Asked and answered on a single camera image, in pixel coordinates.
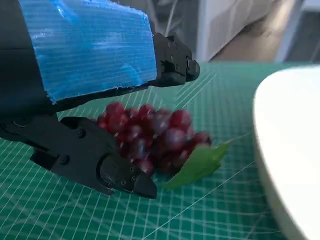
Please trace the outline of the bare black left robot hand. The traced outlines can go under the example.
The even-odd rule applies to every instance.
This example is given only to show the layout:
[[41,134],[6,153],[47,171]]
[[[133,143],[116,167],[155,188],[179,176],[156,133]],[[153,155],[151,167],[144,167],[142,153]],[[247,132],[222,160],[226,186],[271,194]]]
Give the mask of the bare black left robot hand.
[[109,0],[0,3],[0,136],[33,147],[31,160],[106,195],[155,199],[153,180],[85,117],[58,112],[150,86],[194,81],[200,66],[148,16]]

